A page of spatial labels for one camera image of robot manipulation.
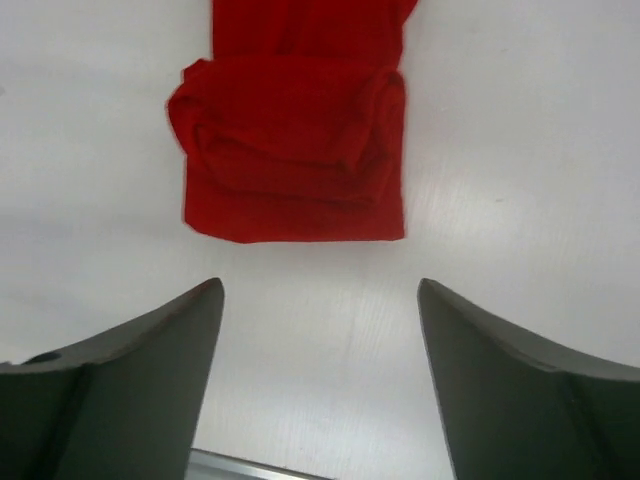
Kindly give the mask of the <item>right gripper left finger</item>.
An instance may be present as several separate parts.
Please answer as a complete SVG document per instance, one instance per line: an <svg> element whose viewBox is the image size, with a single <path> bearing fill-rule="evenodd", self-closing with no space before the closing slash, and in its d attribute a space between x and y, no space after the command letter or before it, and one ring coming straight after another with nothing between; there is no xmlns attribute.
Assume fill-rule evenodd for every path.
<svg viewBox="0 0 640 480"><path fill-rule="evenodd" d="M221 328L213 278L93 337L1 366L5 479L181 479Z"/></svg>

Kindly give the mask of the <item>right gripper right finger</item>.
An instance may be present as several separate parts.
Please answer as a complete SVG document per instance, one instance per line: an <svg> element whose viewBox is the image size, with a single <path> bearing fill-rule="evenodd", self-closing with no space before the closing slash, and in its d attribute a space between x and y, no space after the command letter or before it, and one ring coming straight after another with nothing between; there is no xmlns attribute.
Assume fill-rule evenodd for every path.
<svg viewBox="0 0 640 480"><path fill-rule="evenodd" d="M431 279L418 304L455 478L638 478L638 368L555 343Z"/></svg>

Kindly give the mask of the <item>red t shirt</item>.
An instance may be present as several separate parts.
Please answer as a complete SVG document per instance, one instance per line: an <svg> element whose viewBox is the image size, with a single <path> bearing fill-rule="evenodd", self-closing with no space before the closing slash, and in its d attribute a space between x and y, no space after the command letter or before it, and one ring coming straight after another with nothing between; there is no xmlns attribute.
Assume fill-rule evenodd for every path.
<svg viewBox="0 0 640 480"><path fill-rule="evenodd" d="M237 243L396 241L411 1L215 1L167 103L183 218Z"/></svg>

